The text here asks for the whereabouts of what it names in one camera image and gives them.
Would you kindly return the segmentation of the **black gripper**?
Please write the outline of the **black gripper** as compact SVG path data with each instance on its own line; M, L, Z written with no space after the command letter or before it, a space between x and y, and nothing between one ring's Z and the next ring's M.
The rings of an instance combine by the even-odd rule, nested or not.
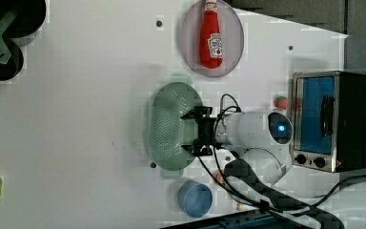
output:
M198 135L193 145L181 145L181 147L194 156L211 156L213 149L221 149L222 144L216 140L217 117L210 117L212 107L196 106L188 111L181 119L195 119Z

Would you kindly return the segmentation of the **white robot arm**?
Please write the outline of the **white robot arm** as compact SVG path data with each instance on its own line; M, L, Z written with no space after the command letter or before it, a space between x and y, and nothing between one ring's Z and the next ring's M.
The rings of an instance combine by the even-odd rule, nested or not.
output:
M296 196L277 186L293 165L332 172L337 161L292 150L295 131L282 113L236 111L210 117L210 110L196 106L182 116L198 125L198 138L184 149L195 156L214 155L217 149L236 155L220 169L223 187L234 198L310 228L366 229L366 175L345 178L320 198Z

